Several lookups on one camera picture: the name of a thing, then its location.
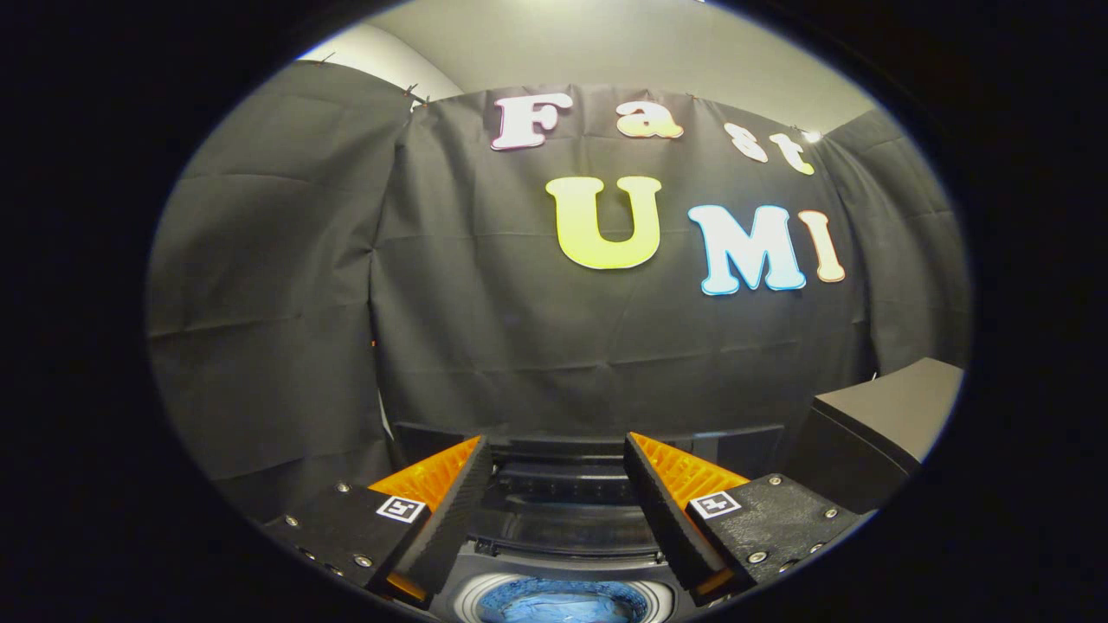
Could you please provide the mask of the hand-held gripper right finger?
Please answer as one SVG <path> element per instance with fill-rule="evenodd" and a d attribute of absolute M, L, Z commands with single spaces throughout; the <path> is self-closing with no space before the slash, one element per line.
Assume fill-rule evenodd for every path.
<path fill-rule="evenodd" d="M 697 607 L 776 582 L 863 520 L 792 478 L 746 478 L 635 431 L 622 443 L 622 464 Z"/>

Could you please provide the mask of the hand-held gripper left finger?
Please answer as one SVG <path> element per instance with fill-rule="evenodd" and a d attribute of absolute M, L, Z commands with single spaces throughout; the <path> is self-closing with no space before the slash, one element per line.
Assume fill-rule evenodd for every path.
<path fill-rule="evenodd" d="M 384 600 L 429 604 L 466 541 L 493 456 L 482 435 L 372 486 L 332 486 L 261 532 L 345 583 Z"/>

